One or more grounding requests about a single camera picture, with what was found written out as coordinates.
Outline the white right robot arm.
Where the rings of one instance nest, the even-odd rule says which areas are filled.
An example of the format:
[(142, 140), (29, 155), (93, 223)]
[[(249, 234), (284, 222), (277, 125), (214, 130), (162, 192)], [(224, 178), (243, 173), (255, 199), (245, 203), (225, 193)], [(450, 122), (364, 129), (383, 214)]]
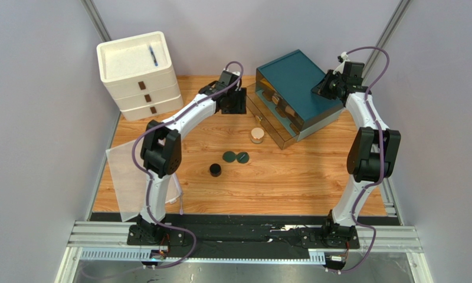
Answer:
[(382, 121), (371, 91), (362, 84), (364, 67), (362, 62), (342, 60), (340, 66), (327, 72), (315, 91), (324, 98), (339, 99), (358, 127), (347, 157), (347, 186), (322, 227), (322, 238), (331, 246), (354, 237), (368, 196), (394, 170), (401, 141), (400, 132)]

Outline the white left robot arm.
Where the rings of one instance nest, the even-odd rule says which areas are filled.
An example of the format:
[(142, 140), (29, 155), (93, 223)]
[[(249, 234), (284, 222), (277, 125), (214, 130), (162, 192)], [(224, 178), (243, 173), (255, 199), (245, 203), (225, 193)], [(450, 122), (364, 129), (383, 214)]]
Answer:
[(145, 204), (131, 233), (142, 233), (155, 241), (163, 236), (167, 228), (161, 223), (166, 213), (166, 194), (170, 178), (182, 161), (182, 139), (217, 111), (244, 114), (245, 99), (241, 73), (223, 70), (218, 80), (201, 88), (195, 98), (171, 118), (147, 124), (146, 131), (139, 137), (143, 160), (139, 169), (147, 174)]

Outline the small black jar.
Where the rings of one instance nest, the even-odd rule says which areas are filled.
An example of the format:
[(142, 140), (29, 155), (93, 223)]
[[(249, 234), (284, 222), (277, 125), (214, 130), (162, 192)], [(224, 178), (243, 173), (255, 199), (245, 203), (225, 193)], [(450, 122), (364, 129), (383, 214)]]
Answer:
[(212, 177), (218, 177), (221, 175), (221, 172), (222, 172), (222, 168), (221, 168), (221, 165), (218, 164), (218, 163), (213, 163), (212, 165), (210, 165), (209, 167), (209, 172), (211, 174)]

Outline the clear acrylic drawer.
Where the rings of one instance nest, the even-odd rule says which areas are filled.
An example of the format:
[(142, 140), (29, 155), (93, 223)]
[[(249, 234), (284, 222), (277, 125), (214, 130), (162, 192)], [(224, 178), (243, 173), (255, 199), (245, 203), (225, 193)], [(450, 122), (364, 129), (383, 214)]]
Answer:
[(290, 121), (281, 117), (274, 108), (269, 108), (267, 100), (262, 100), (260, 91), (256, 91), (256, 84), (247, 87), (246, 106), (255, 117), (258, 125), (262, 127), (267, 137), (284, 150), (297, 142), (298, 134), (290, 127)]
[(274, 110), (279, 117), (286, 118), (290, 121), (290, 128), (296, 134), (300, 133), (301, 125), (303, 124), (302, 118), (300, 118), (297, 112), (286, 102), (267, 79), (263, 78), (256, 81), (256, 91), (271, 110)]

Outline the gold lid cream jar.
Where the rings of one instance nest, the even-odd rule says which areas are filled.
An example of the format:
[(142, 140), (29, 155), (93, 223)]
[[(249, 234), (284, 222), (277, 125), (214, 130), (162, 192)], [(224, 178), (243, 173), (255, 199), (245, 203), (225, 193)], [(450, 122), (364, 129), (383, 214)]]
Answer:
[(251, 130), (250, 138), (251, 141), (255, 144), (260, 144), (263, 142), (265, 137), (265, 131), (260, 127), (255, 127)]

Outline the dark green round compact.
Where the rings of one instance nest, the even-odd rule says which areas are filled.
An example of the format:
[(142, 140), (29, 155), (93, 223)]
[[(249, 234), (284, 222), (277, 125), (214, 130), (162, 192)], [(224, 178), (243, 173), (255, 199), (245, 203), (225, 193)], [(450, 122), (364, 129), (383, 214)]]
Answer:
[(227, 163), (232, 163), (236, 160), (237, 154), (233, 151), (226, 151), (222, 155), (222, 159)]

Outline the teal drawer organizer box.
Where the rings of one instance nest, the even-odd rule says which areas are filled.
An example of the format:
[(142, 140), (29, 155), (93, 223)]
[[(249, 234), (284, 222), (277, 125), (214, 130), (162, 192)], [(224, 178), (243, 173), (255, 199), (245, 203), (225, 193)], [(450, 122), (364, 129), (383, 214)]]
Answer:
[(256, 81), (267, 79), (302, 118), (297, 142), (336, 121), (343, 111), (339, 100), (328, 100), (312, 88), (324, 77), (322, 71), (302, 51), (295, 50), (256, 69)]

